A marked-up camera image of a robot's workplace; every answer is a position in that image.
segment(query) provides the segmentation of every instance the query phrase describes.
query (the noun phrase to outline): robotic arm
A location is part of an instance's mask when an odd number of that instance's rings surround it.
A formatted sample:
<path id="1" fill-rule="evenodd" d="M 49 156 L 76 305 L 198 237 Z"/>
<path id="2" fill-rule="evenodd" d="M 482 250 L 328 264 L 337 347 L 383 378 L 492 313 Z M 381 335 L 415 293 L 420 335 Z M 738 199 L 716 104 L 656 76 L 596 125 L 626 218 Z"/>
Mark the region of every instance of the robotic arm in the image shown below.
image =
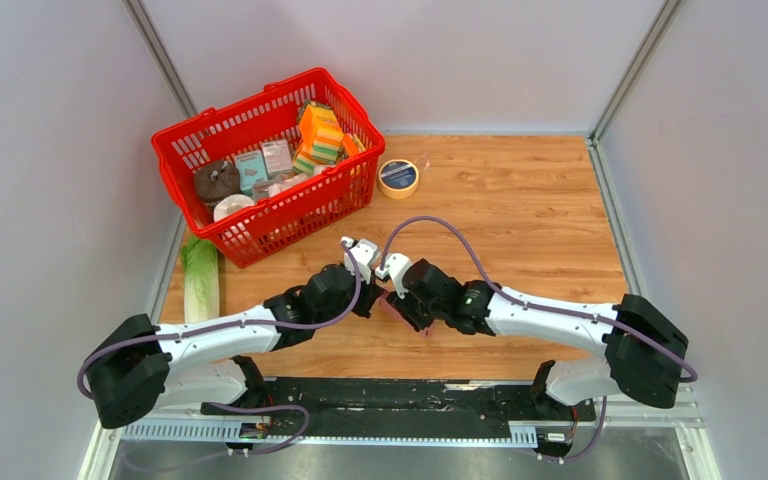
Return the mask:
<path id="1" fill-rule="evenodd" d="M 212 362 L 297 345 L 350 311 L 368 318 L 385 292 L 376 279 L 392 282 L 395 291 L 386 301 L 417 331 L 439 319 L 468 335 L 526 335 L 590 352 L 583 360 L 540 366 L 531 396 L 545 408 L 620 392 L 654 407 L 675 403 L 682 380 L 676 358 L 684 358 L 687 338 L 642 297 L 626 295 L 619 305 L 578 304 L 484 280 L 461 284 L 425 259 L 414 264 L 396 253 L 379 265 L 374 243 L 348 237 L 342 242 L 342 265 L 327 265 L 306 285 L 245 312 L 197 325 L 155 326 L 146 315 L 123 322 L 79 373 L 79 388 L 86 374 L 92 393 L 85 394 L 94 400 L 102 426 L 128 425 L 161 406 L 257 406 L 259 399 L 252 403 L 246 395 L 253 373 L 244 361 Z"/>

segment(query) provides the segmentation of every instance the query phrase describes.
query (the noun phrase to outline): green vegetable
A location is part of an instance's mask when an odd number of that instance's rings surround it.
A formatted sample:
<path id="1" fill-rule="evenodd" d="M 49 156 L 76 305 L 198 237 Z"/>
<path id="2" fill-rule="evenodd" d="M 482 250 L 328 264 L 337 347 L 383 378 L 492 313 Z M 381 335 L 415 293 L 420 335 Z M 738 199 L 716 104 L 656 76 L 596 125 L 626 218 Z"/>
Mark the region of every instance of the green vegetable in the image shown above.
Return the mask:
<path id="1" fill-rule="evenodd" d="M 184 267 L 184 323 L 219 316 L 219 258 L 208 240 L 190 237 L 181 248 Z"/>

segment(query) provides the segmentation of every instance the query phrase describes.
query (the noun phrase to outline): yellow tape roll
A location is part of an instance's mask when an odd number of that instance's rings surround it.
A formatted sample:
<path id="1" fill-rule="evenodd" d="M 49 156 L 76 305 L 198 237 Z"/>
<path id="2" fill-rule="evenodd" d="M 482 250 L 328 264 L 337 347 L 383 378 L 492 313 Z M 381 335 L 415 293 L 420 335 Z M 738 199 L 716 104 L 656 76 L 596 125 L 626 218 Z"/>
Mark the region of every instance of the yellow tape roll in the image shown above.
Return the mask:
<path id="1" fill-rule="evenodd" d="M 413 195 L 419 186 L 419 169 L 408 160 L 387 160 L 378 169 L 378 188 L 384 195 L 401 200 Z"/>

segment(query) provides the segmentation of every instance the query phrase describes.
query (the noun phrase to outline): wood grain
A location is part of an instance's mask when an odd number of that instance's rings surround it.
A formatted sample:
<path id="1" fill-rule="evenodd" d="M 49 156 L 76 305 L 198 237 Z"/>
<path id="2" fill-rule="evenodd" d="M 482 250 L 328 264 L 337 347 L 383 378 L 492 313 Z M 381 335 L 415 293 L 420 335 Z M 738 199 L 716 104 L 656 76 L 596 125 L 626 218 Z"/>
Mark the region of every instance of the wood grain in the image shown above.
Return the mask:
<path id="1" fill-rule="evenodd" d="M 436 215 L 470 241 L 494 281 L 540 296 L 617 302 L 625 292 L 611 230 L 580 137 L 389 136 L 382 160 L 427 153 L 416 194 L 372 203 L 244 270 L 222 261 L 222 314 L 248 309 L 302 284 L 341 259 L 342 235 L 379 246 L 405 219 Z M 393 251 L 426 257 L 447 274 L 479 278 L 463 247 L 443 227 L 419 222 Z M 180 264 L 161 321 L 180 323 Z M 466 336 L 438 322 L 423 337 L 378 307 L 350 316 L 296 347 L 254 355 L 267 376 L 531 379 L 545 360 L 581 358 L 574 349 L 523 337 Z"/>

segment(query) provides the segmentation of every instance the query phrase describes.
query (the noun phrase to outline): light blue box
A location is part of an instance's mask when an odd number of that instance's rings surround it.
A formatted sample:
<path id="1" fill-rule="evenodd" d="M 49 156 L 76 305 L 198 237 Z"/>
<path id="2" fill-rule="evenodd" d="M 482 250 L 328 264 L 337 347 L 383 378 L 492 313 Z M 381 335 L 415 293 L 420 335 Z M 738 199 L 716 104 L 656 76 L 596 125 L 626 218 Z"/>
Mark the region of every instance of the light blue box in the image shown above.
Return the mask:
<path id="1" fill-rule="evenodd" d="M 251 196 L 255 182 L 269 178 L 266 174 L 266 162 L 260 150 L 236 155 L 234 165 L 240 171 L 240 190 L 245 195 Z"/>

